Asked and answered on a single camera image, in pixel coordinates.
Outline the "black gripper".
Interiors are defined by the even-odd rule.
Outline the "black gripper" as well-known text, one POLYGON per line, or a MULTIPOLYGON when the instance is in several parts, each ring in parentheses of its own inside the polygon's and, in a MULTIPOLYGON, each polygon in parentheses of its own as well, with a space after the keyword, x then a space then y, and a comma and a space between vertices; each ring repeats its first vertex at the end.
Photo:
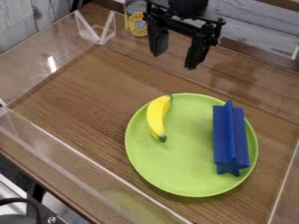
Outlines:
POLYGON ((146 22, 149 50, 158 57, 168 49, 168 31, 192 36, 184 67, 188 70, 204 61, 210 46, 225 25, 208 9, 209 0, 145 0, 144 20, 146 22))

